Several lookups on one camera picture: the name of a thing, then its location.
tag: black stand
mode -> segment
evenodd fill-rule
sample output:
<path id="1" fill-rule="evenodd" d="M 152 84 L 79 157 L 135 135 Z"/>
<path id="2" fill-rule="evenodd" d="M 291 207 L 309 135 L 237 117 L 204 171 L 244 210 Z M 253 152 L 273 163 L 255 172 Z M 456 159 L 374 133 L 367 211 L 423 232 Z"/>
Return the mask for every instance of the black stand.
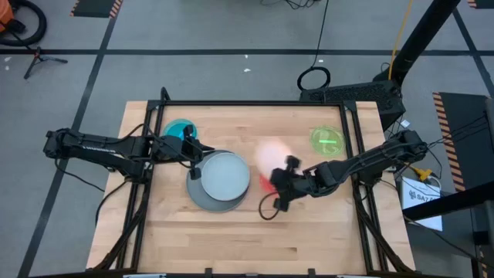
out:
<path id="1" fill-rule="evenodd" d="M 415 26 L 414 31 L 410 34 L 403 48 L 394 59 L 391 79 L 401 86 L 404 77 L 407 75 L 411 66 L 422 54 L 428 44 L 438 33 L 439 29 L 446 22 L 446 19 L 453 13 L 460 0 L 434 0 L 420 22 Z M 389 68 L 384 72 L 377 74 L 373 81 L 387 80 Z"/>
<path id="2" fill-rule="evenodd" d="M 12 34 L 15 37 L 15 39 L 17 39 L 20 42 L 23 42 L 22 39 L 19 38 L 19 36 L 17 36 L 15 34 L 15 32 L 13 32 L 12 30 L 10 30 L 8 28 L 8 26 L 4 22 L 2 22 L 1 20 L 0 20 L 0 24 L 2 24 L 2 26 L 5 28 L 5 30 L 7 32 L 9 32 L 10 34 Z M 31 47 L 29 47 L 28 45 L 26 45 L 26 44 L 24 45 L 24 47 L 27 48 L 28 50 L 32 50 L 32 51 L 34 50 Z M 42 52 L 41 47 L 38 46 L 36 48 L 36 51 L 34 52 L 34 58 L 32 59 L 32 62 L 29 65 L 28 70 L 25 72 L 25 75 L 24 75 L 24 79 L 25 80 L 27 80 L 29 78 L 29 76 L 31 75 L 32 68 L 35 65 L 39 64 L 39 63 L 42 63 L 42 62 L 45 62 L 45 61 L 55 61 L 55 62 L 59 62 L 59 63 L 68 63 L 69 62 L 69 61 L 67 61 L 65 59 L 59 59 L 59 58 L 55 58 L 55 57 L 50 57 L 50 56 L 42 55 L 41 52 Z"/>

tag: cable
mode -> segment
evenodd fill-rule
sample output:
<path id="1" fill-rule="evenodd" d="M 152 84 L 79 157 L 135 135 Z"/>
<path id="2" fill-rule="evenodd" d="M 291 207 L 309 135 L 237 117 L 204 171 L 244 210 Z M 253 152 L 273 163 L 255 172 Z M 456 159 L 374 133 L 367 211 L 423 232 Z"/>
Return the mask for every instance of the cable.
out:
<path id="1" fill-rule="evenodd" d="M 439 181 L 439 179 L 438 179 L 438 178 L 436 178 L 436 177 L 434 177 L 434 176 L 430 175 L 430 176 L 428 177 L 428 180 L 432 180 L 432 181 L 437 182 L 437 183 L 438 183 L 438 185 L 439 185 L 439 190 L 441 190 L 441 189 L 442 189 L 441 182 Z M 428 185 L 428 184 L 426 184 L 426 183 L 424 183 L 424 185 L 427 185 L 427 187 L 429 187 L 432 191 L 434 191 L 434 192 L 438 193 L 438 194 L 439 194 L 439 196 L 444 197 L 444 196 L 443 196 L 443 194 L 442 194 L 440 191 L 436 191 L 433 187 L 431 187 L 430 185 Z"/>
<path id="2" fill-rule="evenodd" d="M 316 65 L 317 56 L 319 55 L 319 48 L 321 46 L 321 39 L 323 38 L 324 24 L 326 22 L 327 6 L 330 4 L 330 0 L 326 0 L 326 6 L 324 7 L 323 24 L 321 24 L 321 31 L 319 33 L 319 41 L 317 42 L 316 57 L 314 57 L 314 62 L 311 67 Z"/>
<path id="3" fill-rule="evenodd" d="M 418 225 L 418 226 L 420 226 L 420 227 L 422 227 L 422 228 L 424 228 L 424 229 L 427 229 L 429 232 L 434 233 L 434 234 L 435 234 L 438 238 L 442 239 L 444 242 L 448 243 L 448 245 L 450 245 L 450 246 L 451 246 L 451 247 L 453 247 L 454 249 L 457 249 L 459 252 L 461 252 L 461 253 L 463 253 L 463 254 L 467 255 L 468 257 L 470 257 L 470 259 L 474 259 L 474 260 L 475 260 L 475 261 L 477 261 L 478 263 L 482 263 L 482 264 L 484 264 L 484 265 L 486 265 L 486 266 L 488 266 L 488 267 L 490 267 L 490 268 L 494 269 L 494 266 L 493 266 L 493 265 L 488 264 L 486 261 L 484 261 L 484 260 L 482 260 L 482 259 L 479 259 L 479 258 L 477 258 L 476 256 L 473 256 L 472 254 L 470 254 L 469 252 L 467 252 L 467 251 L 465 251 L 464 249 L 460 248 L 459 246 L 457 246 L 457 245 L 455 245 L 455 244 L 451 243 L 451 242 L 450 242 L 449 240 L 447 240 L 444 236 L 442 236 L 439 232 L 436 232 L 436 231 L 435 231 L 435 230 L 433 230 L 433 229 L 429 229 L 429 228 L 427 228 L 426 226 L 422 225 L 421 223 L 418 223 L 418 222 L 416 222 L 416 221 L 411 220 L 410 218 L 408 218 L 408 217 L 407 217 L 407 216 L 405 216 L 405 215 L 403 215 L 403 218 L 404 218 L 405 220 L 409 221 L 409 222 L 414 223 L 415 225 Z"/>
<path id="4" fill-rule="evenodd" d="M 99 190 L 99 191 L 101 191 L 101 192 L 105 192 L 105 191 L 104 191 L 103 189 L 101 189 L 99 186 L 96 186 L 96 185 L 94 185 L 94 184 L 92 184 L 92 183 L 90 183 L 90 182 L 88 182 L 88 181 L 86 181 L 86 180 L 84 180 L 84 179 L 80 178 L 79 176 L 77 176 L 77 175 L 75 175 L 75 174 L 72 174 L 72 173 L 69 173 L 68 171 L 64 171 L 64 170 L 62 170 L 62 169 L 61 169 L 61 167 L 60 167 L 60 166 L 59 166 L 59 164 L 58 164 L 58 159 L 55 159 L 55 160 L 54 160 L 54 162 L 55 162 L 55 167 L 56 167 L 59 171 L 61 171 L 63 174 L 65 174 L 65 175 L 69 175 L 69 176 L 71 176 L 71 177 L 74 177 L 74 178 L 76 178 L 76 179 L 78 179 L 78 180 L 82 181 L 83 183 L 85 183 L 85 184 L 87 184 L 87 185 L 89 185 L 89 186 L 93 186 L 94 188 L 98 189 L 98 190 Z"/>
<path id="5" fill-rule="evenodd" d="M 393 132 L 398 133 L 398 131 L 400 131 L 400 126 L 401 126 L 401 122 L 403 121 L 403 116 L 404 116 L 404 114 L 401 115 L 400 120 L 394 122 L 394 124 L 398 123 L 398 128 L 396 129 L 396 131 L 393 131 Z"/>
<path id="6" fill-rule="evenodd" d="M 393 48 L 393 53 L 391 54 L 389 72 L 387 74 L 388 80 L 391 80 L 391 73 L 393 72 L 394 55 L 396 54 L 396 49 L 398 48 L 398 44 L 400 43 L 401 34 L 403 33 L 404 26 L 407 25 L 408 15 L 410 15 L 410 11 L 411 11 L 411 3 L 413 3 L 413 0 L 410 0 L 408 2 L 407 12 L 404 14 L 403 22 L 401 23 L 400 31 L 398 32 L 398 37 L 396 38 L 396 41 L 394 42 L 394 48 Z"/>
<path id="7" fill-rule="evenodd" d="M 390 183 L 389 181 L 385 181 L 384 179 L 380 178 L 379 181 L 382 181 L 383 183 L 385 183 L 386 185 L 389 185 L 391 186 L 394 190 L 397 190 L 396 189 L 396 186 L 393 185 L 392 183 Z"/>
<path id="8" fill-rule="evenodd" d="M 96 210 L 96 217 L 95 217 L 94 225 L 98 224 L 98 218 L 100 217 L 100 210 L 101 210 L 101 207 L 103 207 L 103 204 L 105 203 L 105 201 L 111 195 L 113 195 L 113 193 L 117 192 L 120 188 L 122 188 L 126 183 L 128 183 L 128 180 L 123 181 L 121 185 L 118 185 L 114 190 L 112 190 L 110 193 L 108 193 L 108 195 L 106 195 L 103 198 L 103 200 L 101 200 L 100 204 L 98 205 L 98 209 Z"/>
<path id="9" fill-rule="evenodd" d="M 384 65 L 387 65 L 388 67 L 390 66 L 390 64 L 388 62 L 384 62 L 381 64 L 381 72 L 384 72 L 384 69 L 383 69 L 383 66 Z"/>
<path id="10" fill-rule="evenodd" d="M 262 203 L 267 199 L 269 198 L 270 196 L 273 196 L 274 194 L 278 194 L 278 192 L 271 192 L 269 193 L 268 195 L 262 197 L 261 201 L 259 202 L 259 207 L 258 207 L 258 211 L 259 211 L 259 215 L 261 216 L 262 219 L 266 220 L 266 221 L 269 221 L 269 220 L 273 220 L 277 215 L 278 215 L 278 212 L 279 212 L 279 208 L 276 209 L 276 212 L 275 214 L 273 214 L 272 216 L 270 217 L 265 217 L 263 214 L 262 214 Z"/>
<path id="11" fill-rule="evenodd" d="M 305 4 L 302 5 L 302 1 L 301 0 L 299 3 L 295 3 L 294 1 L 292 0 L 285 0 L 285 2 L 290 6 L 290 8 L 296 10 L 296 9 L 299 9 L 299 8 L 310 8 L 312 7 L 312 5 L 314 5 L 314 0 L 306 0 Z"/>
<path id="12" fill-rule="evenodd" d="M 266 7 L 270 7 L 270 6 L 274 5 L 274 4 L 280 3 L 281 1 L 283 1 L 283 0 L 278 0 L 278 1 L 271 2 L 271 3 L 265 3 L 264 0 L 260 0 L 259 1 L 259 4 L 261 4 L 263 6 L 266 6 Z"/>
<path id="13" fill-rule="evenodd" d="M 192 167 L 191 167 L 191 166 L 186 165 L 186 164 L 185 164 L 184 162 L 182 162 L 182 161 L 177 161 L 177 162 L 178 162 L 180 165 L 182 165 L 182 166 L 186 167 L 187 169 L 192 169 Z"/>
<path id="14" fill-rule="evenodd" d="M 463 132 L 466 132 L 467 130 L 470 130 L 470 129 L 472 129 L 472 128 L 481 127 L 482 125 L 486 124 L 487 122 L 483 122 L 483 123 L 481 123 L 481 124 L 479 124 L 479 125 L 476 125 L 476 126 L 473 126 L 473 127 L 472 127 L 472 125 L 473 125 L 475 122 L 477 122 L 478 120 L 481 120 L 481 119 L 484 119 L 484 118 L 485 118 L 485 116 L 478 117 L 478 118 L 476 118 L 476 119 L 474 119 L 474 120 L 472 120 L 472 121 L 468 122 L 467 124 L 465 124 L 465 125 L 463 125 L 463 126 L 461 126 L 461 127 L 457 128 L 457 129 L 453 130 L 453 131 L 449 131 L 449 132 L 445 132 L 445 133 L 446 133 L 446 134 L 448 134 L 450 138 L 452 138 L 453 136 L 458 135 L 458 134 L 463 133 Z M 429 147 L 434 147 L 434 146 L 435 146 L 438 142 L 440 142 L 440 141 L 445 141 L 445 140 L 448 140 L 448 138 L 441 137 L 441 138 L 439 138 L 439 139 L 438 139 L 438 140 L 436 140 L 436 141 L 432 141 L 432 142 L 429 144 Z"/>
<path id="15" fill-rule="evenodd" d="M 439 178 L 442 177 L 442 164 L 441 162 L 439 161 L 438 157 L 435 156 L 435 154 L 431 151 L 431 148 L 427 148 L 427 151 L 430 152 L 432 154 L 432 156 L 434 157 L 434 159 L 438 162 L 439 164 Z"/>
<path id="16" fill-rule="evenodd" d="M 306 69 L 303 73 L 301 73 L 299 75 L 299 78 L 297 79 L 296 81 L 296 85 L 297 87 L 301 90 L 301 91 L 304 91 L 304 90 L 307 90 L 306 88 L 304 88 L 302 86 L 302 78 L 307 74 L 307 73 L 310 73 L 310 72 L 313 72 L 314 70 L 320 70 L 322 71 L 324 74 L 326 74 L 326 81 L 324 82 L 324 84 L 322 86 L 319 87 L 319 89 L 321 88 L 326 88 L 330 85 L 331 83 L 331 73 L 330 71 L 323 67 L 323 66 L 315 66 L 316 65 L 316 61 L 317 61 L 317 57 L 319 55 L 319 48 L 320 48 L 320 45 L 321 45 L 321 39 L 323 38 L 323 30 L 324 30 L 324 24 L 326 22 L 326 14 L 327 14 L 327 6 L 330 4 L 330 0 L 326 0 L 326 6 L 324 8 L 324 16 L 323 16 L 323 24 L 321 25 L 321 31 L 320 31 L 320 34 L 319 34 L 319 41 L 317 43 L 317 48 L 316 48 L 316 56 L 314 57 L 314 62 L 312 63 L 312 66 L 310 66 L 309 69 Z"/>

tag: white plate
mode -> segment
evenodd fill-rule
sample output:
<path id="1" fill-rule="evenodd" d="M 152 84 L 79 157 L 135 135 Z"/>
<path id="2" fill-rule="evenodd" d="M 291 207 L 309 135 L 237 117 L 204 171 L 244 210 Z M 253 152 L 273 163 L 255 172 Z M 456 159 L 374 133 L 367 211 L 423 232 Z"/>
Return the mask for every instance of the white plate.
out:
<path id="1" fill-rule="evenodd" d="M 233 153 L 217 154 L 201 171 L 202 187 L 212 198 L 231 201 L 240 197 L 249 186 L 249 166 Z"/>

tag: black equipment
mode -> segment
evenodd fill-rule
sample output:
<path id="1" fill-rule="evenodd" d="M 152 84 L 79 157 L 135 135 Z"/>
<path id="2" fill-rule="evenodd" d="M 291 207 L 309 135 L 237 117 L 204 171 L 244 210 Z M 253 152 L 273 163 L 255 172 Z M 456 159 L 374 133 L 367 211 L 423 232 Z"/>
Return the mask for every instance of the black equipment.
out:
<path id="1" fill-rule="evenodd" d="M 383 130 L 387 130 L 406 111 L 401 88 L 395 81 L 377 81 L 345 86 L 304 90 L 300 101 L 334 102 L 342 100 L 375 101 Z"/>
<path id="2" fill-rule="evenodd" d="M 300 160 L 289 156 L 286 169 L 274 169 L 271 183 L 279 194 L 274 207 L 288 211 L 290 201 L 311 195 L 314 198 L 327 196 L 353 174 L 366 185 L 374 185 L 382 171 L 390 166 L 414 163 L 425 157 L 427 144 L 415 131 L 401 131 L 381 146 L 375 147 L 345 161 L 329 161 L 307 168 L 302 175 L 295 174 Z"/>
<path id="3" fill-rule="evenodd" d="M 149 129 L 140 124 L 138 127 Z M 191 136 L 193 127 L 184 129 L 184 141 L 175 136 L 157 137 L 127 135 L 121 139 L 82 134 L 69 128 L 48 131 L 43 152 L 53 159 L 79 158 L 100 164 L 111 171 L 119 171 L 132 182 L 146 183 L 146 164 L 162 164 L 178 161 L 191 162 L 191 178 L 201 177 L 195 165 L 202 161 L 204 151 L 214 148 L 202 145 Z"/>
<path id="4" fill-rule="evenodd" d="M 301 78 L 311 69 L 304 72 L 297 80 L 300 88 L 300 100 L 331 102 L 337 100 L 375 101 L 381 116 L 381 125 L 387 130 L 401 115 L 405 108 L 401 102 L 401 85 L 408 71 L 422 54 L 446 19 L 453 13 L 460 0 L 434 0 L 414 31 L 408 37 L 400 52 L 394 59 L 391 80 L 388 80 L 389 67 L 377 74 L 371 83 L 354 84 L 305 90 L 300 86 Z M 330 74 L 326 73 L 329 84 Z"/>

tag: pink ball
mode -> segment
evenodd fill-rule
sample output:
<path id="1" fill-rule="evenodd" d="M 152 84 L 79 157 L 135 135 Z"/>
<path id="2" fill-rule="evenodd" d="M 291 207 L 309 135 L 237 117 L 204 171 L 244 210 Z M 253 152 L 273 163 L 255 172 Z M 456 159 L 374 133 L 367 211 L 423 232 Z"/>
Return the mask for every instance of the pink ball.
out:
<path id="1" fill-rule="evenodd" d="M 290 148 L 280 139 L 270 139 L 259 143 L 255 150 L 255 165 L 267 180 L 273 169 L 286 168 L 286 157 L 292 155 Z"/>

